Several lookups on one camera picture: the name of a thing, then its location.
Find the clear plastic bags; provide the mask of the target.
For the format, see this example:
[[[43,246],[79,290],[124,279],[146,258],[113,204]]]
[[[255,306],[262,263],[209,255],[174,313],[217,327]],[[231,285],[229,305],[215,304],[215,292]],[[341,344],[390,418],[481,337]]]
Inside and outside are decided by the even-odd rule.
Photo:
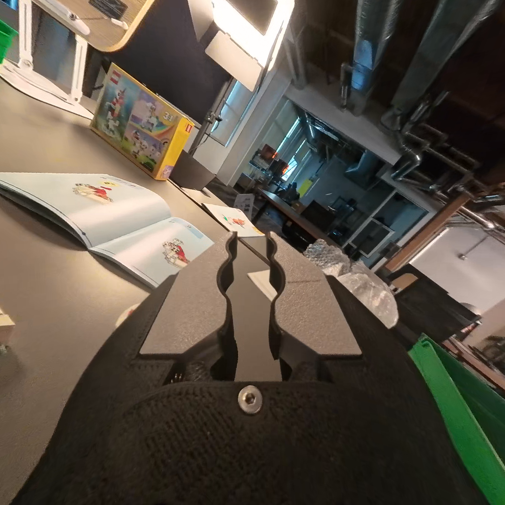
[[[309,245],[304,256],[325,275],[335,277],[386,328],[391,329],[398,323],[398,306],[393,292],[362,261],[352,261],[341,249],[321,239]]]

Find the green plastic bin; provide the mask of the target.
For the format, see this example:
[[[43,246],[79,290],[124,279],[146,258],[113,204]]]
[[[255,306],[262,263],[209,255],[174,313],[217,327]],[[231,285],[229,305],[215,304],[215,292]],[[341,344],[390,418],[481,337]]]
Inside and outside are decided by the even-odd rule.
[[[504,504],[504,398],[425,334],[408,354],[464,466],[489,504]]]
[[[8,52],[8,49],[11,47],[12,41],[15,36],[17,36],[18,32],[10,27],[7,23],[0,21],[1,33],[0,33],[0,63],[3,63],[5,56]]]

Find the bright studio light panel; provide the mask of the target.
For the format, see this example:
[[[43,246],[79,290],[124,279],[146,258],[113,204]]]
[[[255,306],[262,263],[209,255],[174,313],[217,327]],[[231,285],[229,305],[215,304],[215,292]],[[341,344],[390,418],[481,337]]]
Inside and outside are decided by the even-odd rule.
[[[205,54],[250,92],[273,68],[295,1],[188,1]]]

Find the black rectangular card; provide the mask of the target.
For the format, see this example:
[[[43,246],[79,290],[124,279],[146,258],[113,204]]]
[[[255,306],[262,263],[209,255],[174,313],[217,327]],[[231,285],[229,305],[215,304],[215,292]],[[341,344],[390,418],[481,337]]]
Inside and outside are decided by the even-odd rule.
[[[116,20],[122,20],[128,9],[123,1],[89,1],[88,3],[104,16]]]

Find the white paper sheet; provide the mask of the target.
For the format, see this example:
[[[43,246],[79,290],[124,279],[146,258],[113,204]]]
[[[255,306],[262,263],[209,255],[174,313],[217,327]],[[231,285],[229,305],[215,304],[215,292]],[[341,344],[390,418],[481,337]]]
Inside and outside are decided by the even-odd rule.
[[[248,273],[247,276],[270,302],[274,300],[277,290],[270,283],[270,270]]]

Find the dark grey box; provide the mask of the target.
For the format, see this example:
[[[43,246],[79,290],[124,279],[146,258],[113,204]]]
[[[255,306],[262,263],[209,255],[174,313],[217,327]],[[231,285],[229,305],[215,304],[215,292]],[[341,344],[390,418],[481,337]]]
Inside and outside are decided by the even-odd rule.
[[[169,176],[169,180],[179,187],[198,191],[203,190],[214,178],[215,174],[185,150],[181,151]]]

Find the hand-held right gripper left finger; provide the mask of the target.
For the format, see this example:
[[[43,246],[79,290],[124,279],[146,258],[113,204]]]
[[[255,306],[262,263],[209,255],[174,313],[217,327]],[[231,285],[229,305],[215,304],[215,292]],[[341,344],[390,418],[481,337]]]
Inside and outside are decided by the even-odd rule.
[[[140,348],[142,357],[238,361],[226,293],[236,255],[237,232],[229,232],[180,270]]]

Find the dark blue partition panel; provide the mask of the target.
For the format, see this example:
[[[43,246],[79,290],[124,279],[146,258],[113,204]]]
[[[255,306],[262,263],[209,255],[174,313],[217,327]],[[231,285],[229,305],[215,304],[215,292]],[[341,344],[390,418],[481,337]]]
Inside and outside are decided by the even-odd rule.
[[[230,79],[197,40],[187,1],[154,1],[130,40],[104,55],[198,124]]]

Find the small white instruction booklet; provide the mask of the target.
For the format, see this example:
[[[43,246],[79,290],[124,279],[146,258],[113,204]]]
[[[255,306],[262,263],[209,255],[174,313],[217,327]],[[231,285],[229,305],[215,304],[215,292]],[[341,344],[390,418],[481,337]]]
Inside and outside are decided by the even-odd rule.
[[[213,204],[203,204],[203,207],[228,231],[236,232],[239,238],[264,236],[240,209]]]

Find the silver ceiling duct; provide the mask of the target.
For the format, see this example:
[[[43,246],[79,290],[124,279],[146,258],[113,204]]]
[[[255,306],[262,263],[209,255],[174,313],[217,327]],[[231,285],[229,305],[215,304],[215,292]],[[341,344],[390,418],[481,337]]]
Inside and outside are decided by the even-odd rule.
[[[402,1],[357,1],[352,60],[340,67],[340,108],[354,116],[366,108],[401,4]]]
[[[439,1],[391,102],[405,117],[427,92],[449,59],[502,1]]]

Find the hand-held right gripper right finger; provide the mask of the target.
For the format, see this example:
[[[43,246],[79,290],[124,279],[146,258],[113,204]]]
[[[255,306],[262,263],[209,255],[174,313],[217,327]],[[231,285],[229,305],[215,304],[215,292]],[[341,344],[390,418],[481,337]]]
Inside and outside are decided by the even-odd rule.
[[[358,358],[362,350],[323,271],[274,232],[267,234],[269,346],[286,364]]]

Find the black light stand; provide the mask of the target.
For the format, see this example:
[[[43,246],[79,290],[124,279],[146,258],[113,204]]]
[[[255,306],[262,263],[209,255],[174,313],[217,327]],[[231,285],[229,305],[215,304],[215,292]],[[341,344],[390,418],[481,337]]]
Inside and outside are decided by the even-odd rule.
[[[208,139],[211,129],[213,125],[216,123],[218,120],[218,117],[220,117],[220,111],[224,105],[224,102],[226,98],[228,97],[229,93],[231,92],[231,89],[233,85],[235,84],[236,79],[234,77],[230,77],[221,87],[220,91],[218,92],[213,104],[211,105],[210,109],[208,112],[205,114],[204,120],[200,124],[200,128],[198,130],[198,133],[196,134],[189,150],[188,150],[188,155],[190,157],[194,157],[196,151],[198,148],[203,145],[206,140]]]

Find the yellow lego set box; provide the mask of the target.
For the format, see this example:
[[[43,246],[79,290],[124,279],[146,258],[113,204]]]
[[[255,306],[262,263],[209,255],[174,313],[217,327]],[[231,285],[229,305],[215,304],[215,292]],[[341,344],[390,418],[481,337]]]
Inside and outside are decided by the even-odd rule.
[[[91,130],[154,180],[166,181],[194,130],[172,104],[111,64]]]

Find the wooden top white stand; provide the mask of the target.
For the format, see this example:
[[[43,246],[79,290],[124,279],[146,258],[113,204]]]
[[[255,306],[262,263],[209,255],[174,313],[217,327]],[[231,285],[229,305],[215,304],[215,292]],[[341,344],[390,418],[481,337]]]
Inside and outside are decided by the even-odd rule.
[[[3,60],[1,79],[23,94],[57,109],[91,120],[80,104],[88,47],[103,53],[121,49],[135,33],[154,1],[123,1],[128,9],[122,20],[108,18],[89,1],[18,1],[18,60]],[[32,55],[33,6],[38,6],[74,36],[75,54],[70,92],[35,72]]]

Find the pale blue instruction booklet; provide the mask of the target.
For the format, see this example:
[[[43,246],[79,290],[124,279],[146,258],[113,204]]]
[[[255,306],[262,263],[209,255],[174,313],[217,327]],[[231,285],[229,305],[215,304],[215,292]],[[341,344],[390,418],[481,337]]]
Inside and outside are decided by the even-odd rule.
[[[153,288],[213,245],[156,193],[107,174],[2,173],[1,195]]]

